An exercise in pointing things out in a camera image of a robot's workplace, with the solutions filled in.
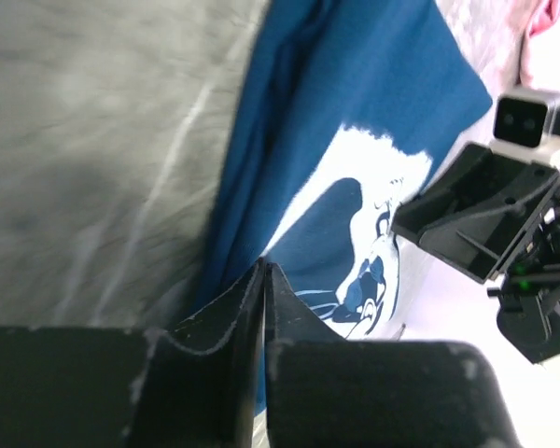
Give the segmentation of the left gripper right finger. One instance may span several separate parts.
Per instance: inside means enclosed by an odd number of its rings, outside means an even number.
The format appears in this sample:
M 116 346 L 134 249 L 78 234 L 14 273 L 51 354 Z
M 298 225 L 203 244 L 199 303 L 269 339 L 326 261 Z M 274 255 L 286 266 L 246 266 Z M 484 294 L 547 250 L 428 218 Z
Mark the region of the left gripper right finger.
M 349 342 L 265 274 L 267 433 L 273 447 L 515 447 L 494 371 L 454 342 Z

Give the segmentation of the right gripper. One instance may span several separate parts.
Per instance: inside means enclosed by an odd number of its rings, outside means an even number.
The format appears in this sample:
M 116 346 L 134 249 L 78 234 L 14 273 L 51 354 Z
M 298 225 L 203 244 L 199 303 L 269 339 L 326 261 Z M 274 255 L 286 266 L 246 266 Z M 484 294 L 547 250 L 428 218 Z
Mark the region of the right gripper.
M 468 144 L 393 232 L 483 284 L 497 328 L 533 364 L 560 355 L 560 172 Z

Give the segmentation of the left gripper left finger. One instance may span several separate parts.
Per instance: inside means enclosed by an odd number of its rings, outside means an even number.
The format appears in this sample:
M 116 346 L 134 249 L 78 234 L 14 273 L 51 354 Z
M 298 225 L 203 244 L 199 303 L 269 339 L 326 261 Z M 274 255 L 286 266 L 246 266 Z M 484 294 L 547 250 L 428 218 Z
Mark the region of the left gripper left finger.
M 265 267 L 174 331 L 0 327 L 0 447 L 247 447 Z

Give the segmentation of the blue t shirt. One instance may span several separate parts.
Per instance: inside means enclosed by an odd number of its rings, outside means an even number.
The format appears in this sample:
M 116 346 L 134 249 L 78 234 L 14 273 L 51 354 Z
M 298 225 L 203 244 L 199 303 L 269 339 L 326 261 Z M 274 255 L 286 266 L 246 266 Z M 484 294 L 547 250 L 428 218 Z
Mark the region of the blue t shirt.
M 395 211 L 490 105 L 433 1 L 272 2 L 195 307 L 263 258 L 341 337 L 395 338 L 426 273 Z

